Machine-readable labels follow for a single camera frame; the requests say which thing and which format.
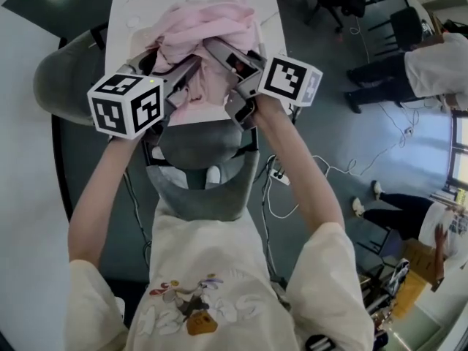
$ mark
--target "white wall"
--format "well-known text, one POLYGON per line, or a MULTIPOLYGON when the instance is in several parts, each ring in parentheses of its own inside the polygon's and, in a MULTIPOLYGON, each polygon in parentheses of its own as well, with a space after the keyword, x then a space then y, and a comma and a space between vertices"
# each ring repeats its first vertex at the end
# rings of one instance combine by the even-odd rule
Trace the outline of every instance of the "white wall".
POLYGON ((468 5, 436 10, 435 14, 442 21, 442 23, 444 23, 446 20, 452 20, 468 25, 468 5))
POLYGON ((32 91, 59 39, 3 7, 0 27, 0 331, 16 351, 62 351, 68 222, 32 91))
POLYGON ((468 329, 468 304, 463 308, 460 316, 453 324, 448 335, 445 337, 437 351, 454 351, 458 343, 460 343, 463 335, 468 329))
POLYGON ((468 266, 448 275, 436 292, 427 286, 416 305, 440 325, 449 326, 468 303, 468 266))

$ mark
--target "cardboard box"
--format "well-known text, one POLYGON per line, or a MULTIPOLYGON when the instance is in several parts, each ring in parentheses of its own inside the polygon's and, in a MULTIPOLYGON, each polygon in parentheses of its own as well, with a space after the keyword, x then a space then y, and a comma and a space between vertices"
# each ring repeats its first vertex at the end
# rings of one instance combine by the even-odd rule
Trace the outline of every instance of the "cardboard box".
POLYGON ((426 285, 426 280, 410 269, 404 284, 396 294, 393 316, 399 319, 404 318, 415 305, 426 285))
POLYGON ((409 260, 409 269, 419 277, 437 287, 439 282, 435 277, 435 249, 422 244, 416 239, 404 242, 403 257, 409 260))

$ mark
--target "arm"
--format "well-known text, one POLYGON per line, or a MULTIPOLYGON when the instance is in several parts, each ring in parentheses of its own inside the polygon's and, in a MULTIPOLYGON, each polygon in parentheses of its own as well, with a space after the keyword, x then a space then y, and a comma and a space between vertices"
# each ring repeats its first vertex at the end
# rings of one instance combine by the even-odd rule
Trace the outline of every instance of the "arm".
POLYGON ((444 42, 444 37, 442 34, 432 35, 428 38, 425 38, 421 43, 414 45, 413 49, 430 47, 432 45, 442 44, 443 42, 444 42))
POLYGON ((291 181, 299 211, 314 232, 325 222, 344 227, 343 214, 330 184, 322 174, 279 100, 257 97, 254 119, 291 181))
POLYGON ((436 254, 435 254, 435 276, 436 281, 444 278, 444 245, 447 239, 448 232, 444 233, 442 225, 439 224, 436 227, 435 239, 436 239, 436 254))
POLYGON ((455 94, 448 94, 445 95, 445 102, 450 107, 450 109, 459 109, 458 103, 456 102, 456 95, 455 94))
POLYGON ((96 267, 99 265, 112 204, 138 141, 114 139, 105 149, 70 220, 70 262, 86 260, 96 267))
POLYGON ((456 212, 457 214, 464 214, 465 213, 465 207, 462 206, 461 204, 454 204, 454 205, 447 205, 447 208, 445 209, 446 211, 453 211, 456 212))

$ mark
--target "marble table surface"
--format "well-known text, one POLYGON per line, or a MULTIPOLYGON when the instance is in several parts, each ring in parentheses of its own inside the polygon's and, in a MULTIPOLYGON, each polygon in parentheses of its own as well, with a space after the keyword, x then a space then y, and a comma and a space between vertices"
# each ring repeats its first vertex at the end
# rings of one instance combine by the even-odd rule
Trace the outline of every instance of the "marble table surface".
MULTIPOLYGON (((127 59, 145 48, 138 47, 134 35, 153 26, 172 4, 191 0, 113 0, 107 31, 105 72, 115 72, 127 59)), ((286 54, 286 45, 276 0, 246 0, 255 9, 262 29, 267 55, 286 54)), ((171 118, 171 125, 228 119, 223 107, 194 106, 189 113, 171 118)))

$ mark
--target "person in white shirt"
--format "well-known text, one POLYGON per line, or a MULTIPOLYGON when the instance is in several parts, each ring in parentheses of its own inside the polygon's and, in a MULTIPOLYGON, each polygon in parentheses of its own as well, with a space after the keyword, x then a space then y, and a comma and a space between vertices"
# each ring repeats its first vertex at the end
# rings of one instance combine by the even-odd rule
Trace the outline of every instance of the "person in white shirt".
POLYGON ((361 88, 344 94, 355 113, 361 113, 365 104, 399 104, 423 97, 439 97, 451 109, 466 110, 468 39, 461 34, 434 35, 413 51, 348 70, 347 77, 361 88), (374 82, 378 84, 363 88, 374 82))
POLYGON ((285 169, 312 234, 287 286, 291 310, 270 286, 262 241, 247 210, 233 222, 186 222, 160 200, 150 283, 126 329, 98 271, 114 197, 138 143, 114 139, 69 225, 67 350, 302 350, 316 334, 338 350, 372 350, 374 326, 333 190, 278 100, 258 97, 254 119, 285 169))
POLYGON ((398 210, 366 210, 359 198, 352 202, 355 215, 383 228, 398 230, 401 239, 418 239, 435 251, 436 280, 460 268, 468 260, 468 217, 462 206, 446 206, 425 197, 387 194, 378 181, 372 189, 376 200, 384 201, 398 210))

